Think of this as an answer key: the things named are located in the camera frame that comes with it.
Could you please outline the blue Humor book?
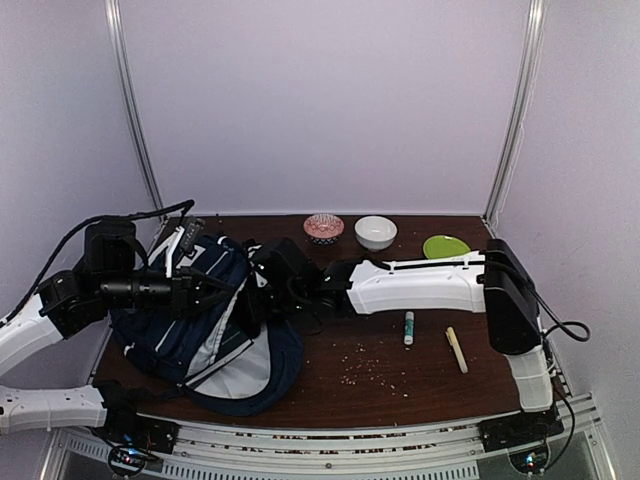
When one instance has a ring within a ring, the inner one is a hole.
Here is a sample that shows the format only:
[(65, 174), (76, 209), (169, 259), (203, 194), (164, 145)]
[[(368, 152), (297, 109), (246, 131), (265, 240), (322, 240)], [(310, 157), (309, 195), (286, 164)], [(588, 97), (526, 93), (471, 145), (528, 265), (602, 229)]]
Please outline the blue Humor book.
[(216, 355), (217, 362), (228, 363), (253, 344), (253, 340), (235, 324), (228, 323)]

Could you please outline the navy blue backpack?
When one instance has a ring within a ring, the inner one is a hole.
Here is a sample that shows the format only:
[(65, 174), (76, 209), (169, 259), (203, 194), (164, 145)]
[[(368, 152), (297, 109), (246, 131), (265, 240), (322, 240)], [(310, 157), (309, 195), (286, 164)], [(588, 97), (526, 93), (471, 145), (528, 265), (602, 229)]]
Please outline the navy blue backpack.
[(180, 255), (177, 270), (194, 268), (235, 287), (225, 310), (211, 309), (179, 321), (164, 310), (114, 309), (113, 338), (123, 356), (148, 377), (170, 383), (154, 392), (140, 387), (130, 394), (140, 403), (187, 398), (214, 413), (249, 417), (282, 399), (295, 385), (304, 345), (287, 318), (272, 320), (261, 310), (261, 331), (253, 344), (228, 363), (216, 355), (225, 327), (238, 325), (238, 297), (246, 284), (257, 293), (249, 255), (226, 235), (202, 235), (190, 255)]

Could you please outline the white green glue stick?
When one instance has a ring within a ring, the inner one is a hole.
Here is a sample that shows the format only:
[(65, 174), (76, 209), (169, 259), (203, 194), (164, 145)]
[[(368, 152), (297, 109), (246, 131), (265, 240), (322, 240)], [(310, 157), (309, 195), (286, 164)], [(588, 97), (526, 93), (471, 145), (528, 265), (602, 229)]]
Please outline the white green glue stick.
[(410, 347), (414, 342), (414, 324), (415, 317), (412, 311), (407, 311), (404, 315), (404, 336), (403, 343)]

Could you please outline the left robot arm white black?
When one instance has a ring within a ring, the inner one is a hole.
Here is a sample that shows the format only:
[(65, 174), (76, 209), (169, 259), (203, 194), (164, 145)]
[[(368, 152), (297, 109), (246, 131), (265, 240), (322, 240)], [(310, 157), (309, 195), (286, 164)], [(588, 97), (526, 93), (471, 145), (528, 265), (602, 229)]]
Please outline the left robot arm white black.
[[(190, 268), (173, 275), (135, 271), (81, 282), (70, 270), (42, 283), (1, 320), (1, 371), (69, 339), (114, 309), (164, 310), (182, 321), (225, 310), (235, 287)], [(1, 433), (81, 426), (106, 429), (123, 444), (144, 433), (131, 395), (116, 382), (71, 389), (1, 389)]]

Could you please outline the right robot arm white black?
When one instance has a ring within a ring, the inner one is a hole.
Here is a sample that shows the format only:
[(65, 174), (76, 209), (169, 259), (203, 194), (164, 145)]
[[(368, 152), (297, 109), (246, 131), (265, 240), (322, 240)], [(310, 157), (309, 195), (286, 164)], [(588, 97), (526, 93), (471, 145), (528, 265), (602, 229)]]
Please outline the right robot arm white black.
[(399, 310), (485, 315), (490, 346), (507, 359), (523, 411), (513, 419), (513, 433), (530, 442), (550, 426), (552, 380), (536, 289), (504, 241), (436, 260), (339, 260), (321, 269), (282, 238), (254, 250), (250, 264), (259, 287), (284, 311), (327, 318)]

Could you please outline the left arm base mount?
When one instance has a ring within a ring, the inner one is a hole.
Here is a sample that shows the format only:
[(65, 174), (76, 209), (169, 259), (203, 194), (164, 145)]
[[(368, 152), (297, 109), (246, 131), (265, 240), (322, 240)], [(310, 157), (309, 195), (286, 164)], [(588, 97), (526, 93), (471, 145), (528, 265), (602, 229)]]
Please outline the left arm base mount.
[(179, 430), (175, 422), (140, 415), (89, 429), (107, 445), (106, 463), (116, 479), (131, 479), (148, 467), (162, 467), (164, 455), (174, 451)]

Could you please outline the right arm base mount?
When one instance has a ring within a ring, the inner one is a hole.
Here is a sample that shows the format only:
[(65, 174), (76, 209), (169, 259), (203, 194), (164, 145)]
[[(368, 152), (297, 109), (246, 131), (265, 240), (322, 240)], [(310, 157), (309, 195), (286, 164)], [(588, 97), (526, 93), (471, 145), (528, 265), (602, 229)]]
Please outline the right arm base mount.
[(551, 463), (548, 440), (564, 432), (554, 410), (483, 420), (477, 428), (486, 453), (505, 450), (510, 465), (528, 476), (544, 473)]

